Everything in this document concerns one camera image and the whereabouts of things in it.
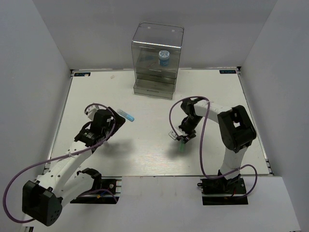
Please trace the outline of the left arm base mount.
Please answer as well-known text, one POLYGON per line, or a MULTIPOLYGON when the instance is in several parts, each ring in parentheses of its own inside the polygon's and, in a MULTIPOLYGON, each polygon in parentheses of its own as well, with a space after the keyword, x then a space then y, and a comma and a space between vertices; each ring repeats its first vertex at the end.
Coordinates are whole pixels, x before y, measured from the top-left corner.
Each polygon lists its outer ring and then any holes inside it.
POLYGON ((71 204, 116 204, 120 198, 122 177, 102 177, 86 193, 70 201, 71 204))

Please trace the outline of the blue highlighter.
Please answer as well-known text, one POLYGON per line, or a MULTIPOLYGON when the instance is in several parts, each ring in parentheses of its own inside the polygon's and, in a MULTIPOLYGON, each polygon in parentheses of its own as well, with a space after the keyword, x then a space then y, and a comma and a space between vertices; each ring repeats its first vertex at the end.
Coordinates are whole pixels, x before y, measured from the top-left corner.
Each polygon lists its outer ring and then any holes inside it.
POLYGON ((125 112, 121 109, 117 109, 117 113, 130 122, 133 122, 135 120, 135 118, 132 115, 128 114, 127 112, 125 112))

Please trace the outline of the clear plastic drawer organizer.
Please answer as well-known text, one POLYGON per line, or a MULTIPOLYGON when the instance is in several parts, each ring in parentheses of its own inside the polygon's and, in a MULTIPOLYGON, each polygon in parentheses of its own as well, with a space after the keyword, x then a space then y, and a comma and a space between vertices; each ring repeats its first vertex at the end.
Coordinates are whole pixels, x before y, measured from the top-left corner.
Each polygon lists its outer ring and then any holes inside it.
POLYGON ((131 43, 135 74, 134 93, 172 99, 176 89, 184 28, 175 25, 142 22, 131 43), (170 52, 169 65, 160 66, 160 50, 170 52))

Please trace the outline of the green highlighter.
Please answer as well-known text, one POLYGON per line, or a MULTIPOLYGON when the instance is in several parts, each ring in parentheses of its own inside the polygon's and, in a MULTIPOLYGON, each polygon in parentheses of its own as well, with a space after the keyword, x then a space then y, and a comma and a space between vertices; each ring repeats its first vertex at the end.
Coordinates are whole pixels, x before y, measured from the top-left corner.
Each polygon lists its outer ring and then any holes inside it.
POLYGON ((180 143, 178 151, 182 153, 182 152, 184 152, 184 150, 185 150, 185 144, 180 143))

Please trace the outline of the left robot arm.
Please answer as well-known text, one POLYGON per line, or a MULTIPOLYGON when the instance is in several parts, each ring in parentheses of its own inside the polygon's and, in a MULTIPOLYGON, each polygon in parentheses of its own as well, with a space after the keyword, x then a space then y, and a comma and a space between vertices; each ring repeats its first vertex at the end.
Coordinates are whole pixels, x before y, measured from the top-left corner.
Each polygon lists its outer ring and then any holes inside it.
POLYGON ((22 211, 34 220, 51 226, 59 218, 64 206, 78 197, 108 193, 111 185, 104 182, 99 171, 81 168, 97 148, 112 137, 125 123, 111 107, 88 106, 84 113, 90 119, 85 123, 67 150, 47 173, 28 181, 22 191, 22 211))

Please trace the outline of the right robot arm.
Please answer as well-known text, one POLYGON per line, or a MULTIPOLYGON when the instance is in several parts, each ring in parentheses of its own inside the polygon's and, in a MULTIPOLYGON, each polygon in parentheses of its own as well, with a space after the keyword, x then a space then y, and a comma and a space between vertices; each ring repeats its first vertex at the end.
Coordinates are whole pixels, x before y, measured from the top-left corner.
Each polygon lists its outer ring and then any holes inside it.
POLYGON ((180 102, 186 117, 170 136, 187 143, 196 137, 196 127, 201 119, 216 122, 225 145, 223 164, 218 171, 218 188, 222 192, 230 192, 236 186, 235 180, 240 177, 244 154, 256 139, 256 130, 246 109, 242 105, 221 106, 203 97, 189 97, 180 102))

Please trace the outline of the blue white round tape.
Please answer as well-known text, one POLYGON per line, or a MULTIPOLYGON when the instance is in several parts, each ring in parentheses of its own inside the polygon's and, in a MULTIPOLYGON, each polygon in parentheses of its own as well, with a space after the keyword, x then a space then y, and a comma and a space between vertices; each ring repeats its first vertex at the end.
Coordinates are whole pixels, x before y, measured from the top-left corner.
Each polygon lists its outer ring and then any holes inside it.
POLYGON ((170 52, 167 50, 160 50, 158 53, 159 65, 168 66, 169 65, 170 52))

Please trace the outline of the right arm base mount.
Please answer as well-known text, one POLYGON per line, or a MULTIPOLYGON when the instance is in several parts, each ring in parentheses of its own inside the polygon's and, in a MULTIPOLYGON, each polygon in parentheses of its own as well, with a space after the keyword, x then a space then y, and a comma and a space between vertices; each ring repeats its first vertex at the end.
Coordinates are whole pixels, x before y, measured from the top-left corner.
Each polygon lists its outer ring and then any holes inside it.
POLYGON ((223 178, 205 178, 197 183, 197 187, 201 189, 203 205, 248 205, 243 178, 229 184, 223 178))

